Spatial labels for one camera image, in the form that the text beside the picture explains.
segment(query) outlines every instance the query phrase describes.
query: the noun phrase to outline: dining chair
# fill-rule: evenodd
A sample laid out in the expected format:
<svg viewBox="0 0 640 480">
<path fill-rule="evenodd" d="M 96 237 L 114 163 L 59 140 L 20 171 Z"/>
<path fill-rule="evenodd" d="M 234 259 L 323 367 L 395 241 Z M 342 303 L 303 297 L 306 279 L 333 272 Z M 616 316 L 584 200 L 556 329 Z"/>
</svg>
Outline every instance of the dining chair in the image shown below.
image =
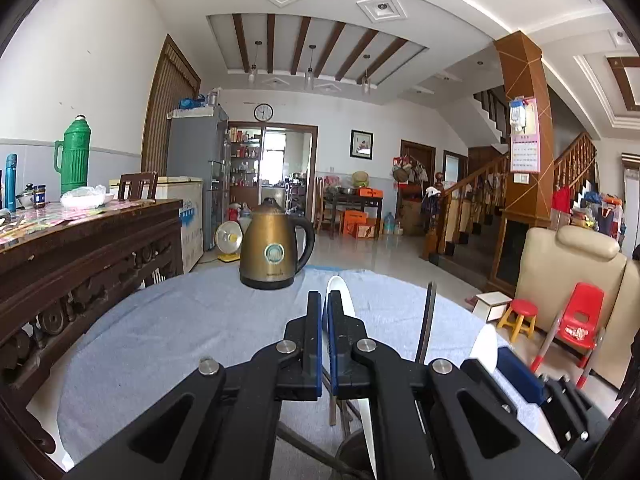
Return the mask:
<svg viewBox="0 0 640 480">
<path fill-rule="evenodd" d="M 316 233 L 320 232 L 323 224 L 331 223 L 331 208 L 324 205 L 324 179 L 321 176 L 316 177 L 316 187 L 314 189 L 316 197 L 316 212 L 314 216 L 314 228 Z M 342 223 L 344 222 L 344 211 L 335 211 L 335 223 L 338 224 L 339 232 L 342 232 Z"/>
<path fill-rule="evenodd" d="M 148 184 L 146 192 L 147 199 L 156 198 L 156 187 L 158 186 L 158 174 L 155 171 L 148 173 L 126 173 L 120 176 L 120 187 L 118 188 L 118 200 L 124 200 L 124 193 L 129 184 L 127 200 L 140 200 L 142 190 Z"/>
</svg>

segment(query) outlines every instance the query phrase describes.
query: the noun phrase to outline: stair railing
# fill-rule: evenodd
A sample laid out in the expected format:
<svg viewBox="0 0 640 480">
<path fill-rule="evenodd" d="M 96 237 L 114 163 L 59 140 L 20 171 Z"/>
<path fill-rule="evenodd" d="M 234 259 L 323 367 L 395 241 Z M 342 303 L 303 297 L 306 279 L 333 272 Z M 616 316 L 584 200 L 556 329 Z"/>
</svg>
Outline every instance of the stair railing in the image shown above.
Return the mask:
<svg viewBox="0 0 640 480">
<path fill-rule="evenodd" d="M 596 177 L 596 147 L 587 132 L 582 132 L 556 158 L 554 183 L 556 189 L 568 186 L 571 196 L 580 192 L 584 183 Z"/>
<path fill-rule="evenodd" d="M 473 224 L 481 223 L 485 215 L 504 206 L 509 172 L 507 152 L 442 191 L 440 215 L 434 226 L 438 253 L 445 253 L 447 242 L 458 243 L 461 233 L 470 233 Z"/>
</svg>

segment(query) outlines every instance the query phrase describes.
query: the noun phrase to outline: wooden table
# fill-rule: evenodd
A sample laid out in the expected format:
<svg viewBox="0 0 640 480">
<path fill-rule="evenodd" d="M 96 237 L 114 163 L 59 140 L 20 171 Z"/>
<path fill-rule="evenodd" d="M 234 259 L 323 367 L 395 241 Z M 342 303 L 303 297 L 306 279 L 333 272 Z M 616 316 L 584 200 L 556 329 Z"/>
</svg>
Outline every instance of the wooden table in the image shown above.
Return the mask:
<svg viewBox="0 0 640 480">
<path fill-rule="evenodd" d="M 41 478 L 63 471 L 46 455 L 55 443 L 28 402 L 102 314 L 142 283 L 182 274 L 181 206 L 114 201 L 97 216 L 52 222 L 62 208 L 47 205 L 25 214 L 20 237 L 0 244 L 0 440 Z M 42 230 L 29 234 L 36 217 Z"/>
<path fill-rule="evenodd" d="M 366 207 L 375 207 L 378 209 L 376 217 L 376 240 L 380 236 L 380 218 L 382 216 L 382 198 L 375 198 L 372 196 L 359 196 L 359 195 L 344 195 L 341 193 L 328 193 L 325 195 L 324 200 L 331 204 L 331 225 L 329 226 L 329 238 L 334 239 L 335 228 L 335 212 L 338 204 L 345 205 L 347 208 L 353 209 L 354 206 L 359 206 L 360 211 L 364 211 Z"/>
</svg>

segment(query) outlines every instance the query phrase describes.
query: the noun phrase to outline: red stool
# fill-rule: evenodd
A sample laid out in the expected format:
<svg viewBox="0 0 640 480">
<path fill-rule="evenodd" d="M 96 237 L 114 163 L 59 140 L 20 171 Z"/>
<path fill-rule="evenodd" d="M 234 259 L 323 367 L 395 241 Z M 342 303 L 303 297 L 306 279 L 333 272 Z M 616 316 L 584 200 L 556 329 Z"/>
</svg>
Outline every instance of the red stool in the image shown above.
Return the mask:
<svg viewBox="0 0 640 480">
<path fill-rule="evenodd" d="M 515 322 L 509 321 L 509 316 L 511 315 L 512 312 L 514 312 L 517 316 Z M 498 328 L 502 328 L 505 325 L 513 327 L 513 333 L 511 334 L 511 339 L 510 339 L 511 343 L 514 343 L 516 341 L 516 338 L 518 337 L 518 334 L 521 331 L 527 332 L 527 337 L 531 339 L 531 337 L 533 336 L 534 329 L 536 328 L 537 315 L 538 315 L 538 308 L 530 301 L 513 300 L 509 304 L 508 309 L 500 318 L 500 321 L 498 322 Z M 523 329 L 522 322 L 524 321 L 525 317 L 530 318 L 529 328 L 524 327 Z"/>
<path fill-rule="evenodd" d="M 545 342 L 542 343 L 538 355 L 533 359 L 531 371 L 535 372 L 538 369 L 546 351 L 551 346 L 551 342 L 557 337 L 587 351 L 578 364 L 584 371 L 577 386 L 578 388 L 583 387 L 591 371 L 591 358 L 594 357 L 594 353 L 604 338 L 604 327 L 596 331 L 603 300 L 604 292 L 597 286 L 590 283 L 577 283 L 569 303 L 556 315 Z"/>
</svg>

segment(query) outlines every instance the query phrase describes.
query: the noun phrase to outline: kettle label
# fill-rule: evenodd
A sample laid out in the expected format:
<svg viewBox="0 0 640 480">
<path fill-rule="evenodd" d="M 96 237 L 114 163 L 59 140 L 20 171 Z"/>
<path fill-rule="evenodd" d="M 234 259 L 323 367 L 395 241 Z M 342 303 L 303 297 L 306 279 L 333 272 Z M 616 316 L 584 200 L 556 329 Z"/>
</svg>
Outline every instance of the kettle label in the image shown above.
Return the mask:
<svg viewBox="0 0 640 480">
<path fill-rule="evenodd" d="M 264 259 L 276 265 L 284 260 L 284 247 L 280 244 L 269 244 L 264 248 Z"/>
</svg>

